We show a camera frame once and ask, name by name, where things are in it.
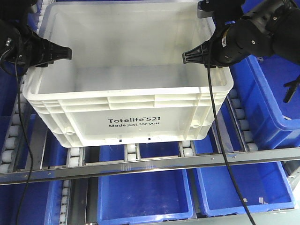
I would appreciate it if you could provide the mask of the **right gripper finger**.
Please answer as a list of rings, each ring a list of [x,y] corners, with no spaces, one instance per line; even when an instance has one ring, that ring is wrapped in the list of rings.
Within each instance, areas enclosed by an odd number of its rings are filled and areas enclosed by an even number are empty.
[[[196,63],[211,66],[210,41],[205,41],[194,49],[184,52],[182,54],[182,60],[184,64]]]
[[[222,66],[207,65],[207,64],[205,64],[204,66],[205,68],[222,68]]]

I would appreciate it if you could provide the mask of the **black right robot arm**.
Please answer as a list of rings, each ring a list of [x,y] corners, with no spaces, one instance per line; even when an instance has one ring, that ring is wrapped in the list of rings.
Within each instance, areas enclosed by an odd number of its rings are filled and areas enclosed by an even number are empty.
[[[243,0],[201,0],[197,16],[213,16],[212,37],[184,52],[183,63],[229,67],[249,55],[278,55],[300,63],[300,9],[293,0],[264,0],[243,13]]]

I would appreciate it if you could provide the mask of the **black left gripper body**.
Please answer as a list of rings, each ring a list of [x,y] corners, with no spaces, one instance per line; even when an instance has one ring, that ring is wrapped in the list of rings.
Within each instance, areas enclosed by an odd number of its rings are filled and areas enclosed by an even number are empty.
[[[0,21],[0,68],[8,70],[13,64],[27,70],[32,66],[44,65],[42,38],[25,23],[12,20]]]

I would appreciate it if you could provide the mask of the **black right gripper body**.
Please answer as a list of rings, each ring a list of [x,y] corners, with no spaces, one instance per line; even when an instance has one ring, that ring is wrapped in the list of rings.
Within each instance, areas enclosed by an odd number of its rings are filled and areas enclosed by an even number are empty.
[[[249,55],[271,56],[270,32],[253,20],[238,20],[229,24],[212,44],[212,58],[219,66],[231,66]]]

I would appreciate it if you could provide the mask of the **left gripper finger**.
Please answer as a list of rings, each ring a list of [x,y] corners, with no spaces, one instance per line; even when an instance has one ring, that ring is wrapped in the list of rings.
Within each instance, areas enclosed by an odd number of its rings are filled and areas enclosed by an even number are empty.
[[[57,45],[49,40],[42,40],[43,50],[40,60],[40,64],[51,64],[54,61],[67,59],[72,59],[72,50],[68,47],[63,47]]]
[[[48,67],[48,63],[36,65],[36,67],[37,67],[37,68],[46,68],[46,67]]]

